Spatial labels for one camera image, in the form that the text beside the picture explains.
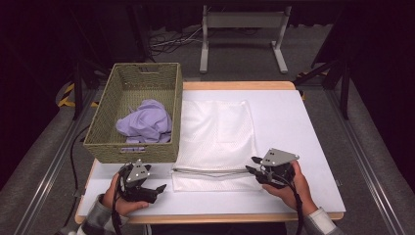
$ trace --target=cable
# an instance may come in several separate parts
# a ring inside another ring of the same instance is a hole
[[[123,167],[119,172],[118,172],[118,178],[116,180],[116,184],[115,184],[115,189],[114,189],[114,196],[113,196],[113,211],[111,213],[111,219],[113,221],[113,227],[115,229],[115,234],[116,235],[122,235],[121,233],[121,218],[119,217],[119,213],[118,211],[116,211],[115,209],[115,205],[116,205],[116,201],[118,201],[118,199],[120,198],[117,197],[118,195],[118,187],[119,187],[119,182],[121,180],[121,176],[124,175],[126,168]]]
[[[150,40],[154,41],[150,45],[150,51],[152,52],[151,57],[158,56],[161,53],[172,53],[183,45],[188,45],[194,41],[201,42],[201,40],[195,39],[199,36],[201,27],[196,31],[187,32],[187,33],[175,33],[169,39],[166,39],[163,34],[155,35]]]
[[[284,181],[284,183],[286,183],[294,193],[294,197],[296,198],[296,205],[297,205],[297,215],[298,215],[298,218],[299,218],[299,226],[297,227],[296,234],[300,235],[301,231],[302,231],[303,224],[304,224],[304,215],[302,213],[302,200],[301,200],[300,195],[297,193],[296,184],[293,182],[293,185],[292,185],[287,179],[285,179],[284,177],[282,177],[280,175],[277,175],[277,174],[273,173],[272,176],[277,176],[279,179]]]
[[[77,180],[77,175],[76,175],[76,169],[75,169],[75,165],[74,165],[74,162],[73,162],[73,146],[75,145],[75,142],[76,142],[76,139],[83,133],[83,131],[85,131],[86,129],[88,129],[89,128],[89,125],[87,125],[85,128],[83,128],[81,131],[79,131],[79,133],[75,136],[75,138],[73,139],[73,141],[72,141],[72,144],[70,145],[70,164],[71,164],[71,166],[72,166],[72,172],[73,172],[73,179],[74,179],[74,182],[75,182],[75,193],[76,193],[76,191],[78,190],[78,180]],[[72,203],[72,207],[70,208],[70,212],[69,212],[69,214],[68,214],[68,217],[67,217],[67,220],[65,221],[65,223],[64,223],[64,227],[66,227],[67,225],[68,225],[68,223],[69,223],[69,220],[70,220],[70,218],[72,217],[72,214],[73,214],[73,211],[74,211],[74,208],[75,208],[75,206],[76,206],[76,202],[77,202],[77,197],[75,197],[74,196],[74,199],[73,199],[73,203]]]

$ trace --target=white cloth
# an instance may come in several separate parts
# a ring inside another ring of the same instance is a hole
[[[245,165],[256,156],[247,101],[183,101],[175,191],[258,190]]]

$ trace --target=table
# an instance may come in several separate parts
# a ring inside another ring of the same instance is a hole
[[[269,148],[300,155],[301,169],[308,179],[315,203],[323,207],[334,220],[344,216],[346,210],[336,182],[300,94],[291,82],[185,82],[183,99],[247,100],[252,112],[259,156],[263,157]],[[166,224],[297,219],[295,211],[264,190],[173,192],[170,175],[172,164],[151,165],[151,176],[143,186],[155,188],[166,183],[167,187],[153,205],[132,213],[129,222]],[[121,166],[122,164],[94,162],[86,193],[76,212],[76,222],[82,222],[96,196],[106,191],[113,175]]]

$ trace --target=metal rod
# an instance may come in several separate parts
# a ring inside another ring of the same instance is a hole
[[[344,119],[342,111],[339,109],[339,99],[337,98],[335,91],[326,90],[326,95],[336,111],[337,117],[342,123],[344,132],[347,135],[347,138],[353,148],[354,158],[357,162],[357,165],[360,168],[361,173],[366,181],[367,186],[372,194],[373,199],[375,200],[376,205],[381,212],[382,218],[385,221],[386,226],[388,227],[391,234],[404,235],[406,234],[402,228],[402,225],[399,222],[396,214],[393,211],[392,205],[388,200],[384,192],[384,187],[376,176],[375,171],[370,165],[368,158],[366,157],[356,134],[350,125],[349,121]]]
[[[95,97],[96,90],[89,90],[87,93],[87,97],[85,99],[84,107],[88,107],[90,105],[93,98]],[[65,162],[65,157],[68,155],[70,144],[73,141],[76,132],[79,129],[83,119],[85,118],[87,110],[83,110],[79,118],[74,120],[69,127],[69,131],[65,136],[60,148],[58,149],[55,158],[52,160],[51,164],[49,165],[48,170],[46,171],[43,179],[40,181],[39,187],[36,190],[36,193],[33,196],[27,210],[25,211],[21,222],[19,223],[15,235],[22,235],[28,234],[31,226],[33,225],[34,220],[37,218],[46,198],[52,189],[52,186],[61,170],[63,163]]]

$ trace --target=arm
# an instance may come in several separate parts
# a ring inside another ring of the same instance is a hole
[[[114,175],[111,185],[105,194],[98,196],[97,201],[92,206],[85,220],[79,226],[78,235],[84,234],[115,234],[113,226],[112,212],[113,199],[115,193],[116,181],[118,173]],[[147,202],[126,202],[122,198],[116,201],[115,209],[119,213],[121,226],[128,221],[128,214],[149,206]],[[59,231],[58,234],[73,234],[66,228]]]
[[[302,213],[304,215],[304,227],[309,235],[343,235],[345,234],[340,228],[338,228],[330,219],[328,214],[314,204],[311,198],[310,189],[308,187],[307,180],[302,174],[299,162],[292,162],[293,169],[296,173],[294,177],[294,184],[296,185],[297,193],[302,200]],[[289,187],[282,189],[274,188],[270,185],[263,184],[262,187],[270,194],[277,196],[283,200],[283,202],[292,209],[297,208],[296,199],[293,191]]]

